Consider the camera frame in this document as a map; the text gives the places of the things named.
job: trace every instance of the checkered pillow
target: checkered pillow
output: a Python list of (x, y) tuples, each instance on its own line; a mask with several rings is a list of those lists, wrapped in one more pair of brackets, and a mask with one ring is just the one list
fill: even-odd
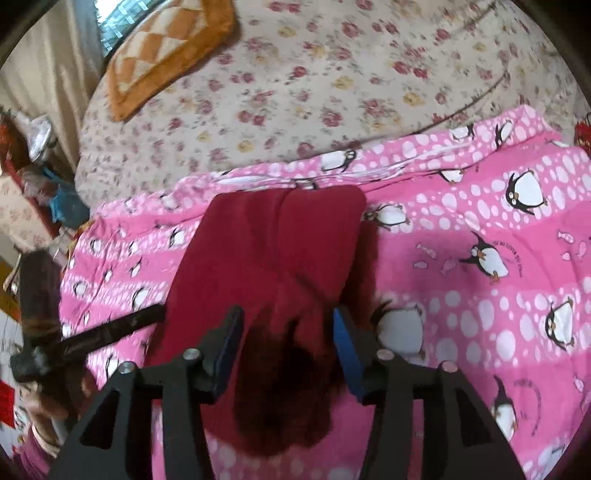
[(232, 31), (231, 0), (168, 0), (115, 53), (107, 69), (111, 110), (127, 119)]

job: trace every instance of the red object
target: red object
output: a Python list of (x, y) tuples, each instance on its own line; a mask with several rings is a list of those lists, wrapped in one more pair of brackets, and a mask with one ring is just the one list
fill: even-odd
[(332, 311), (343, 302), (369, 325), (374, 294), (376, 231), (361, 222), (365, 205), (352, 186), (279, 189), (219, 195), (204, 215), (147, 365), (196, 346), (231, 305), (242, 306), (245, 334), (230, 385), (216, 405), (202, 407), (205, 428), (238, 450), (276, 455), (330, 430), (343, 385)]
[(14, 388), (0, 381), (0, 421), (14, 428)]

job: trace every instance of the bed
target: bed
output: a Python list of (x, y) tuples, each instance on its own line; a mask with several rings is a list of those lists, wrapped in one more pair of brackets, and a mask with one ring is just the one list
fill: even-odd
[(76, 172), (90, 207), (192, 173), (452, 128), (521, 103), (571, 140), (586, 113), (552, 43), (506, 0), (234, 4), (240, 29), (228, 45), (127, 122), (111, 120), (101, 81)]

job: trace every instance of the beige curtain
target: beige curtain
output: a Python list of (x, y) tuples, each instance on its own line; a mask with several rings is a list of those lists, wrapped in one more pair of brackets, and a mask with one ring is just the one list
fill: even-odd
[(49, 114), (63, 160), (75, 171), (82, 118), (102, 68), (94, 0), (60, 0), (0, 70), (0, 105), (31, 118)]

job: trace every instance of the person's hand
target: person's hand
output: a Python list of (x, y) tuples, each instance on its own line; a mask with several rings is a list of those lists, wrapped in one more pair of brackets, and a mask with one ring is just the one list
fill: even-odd
[[(78, 418), (84, 414), (90, 402), (92, 402), (94, 394), (98, 391), (96, 381), (88, 370), (82, 376), (80, 387), (82, 389), (82, 401), (79, 405), (76, 405)], [(52, 398), (39, 392), (36, 385), (29, 385), (28, 387), (21, 386), (21, 389), (22, 406), (27, 410), (31, 423), (41, 437), (41, 440), (46, 442), (49, 447), (58, 449), (59, 440), (51, 421), (66, 420), (68, 418), (68, 411)], [(47, 450), (46, 445), (41, 445), (41, 447)]]

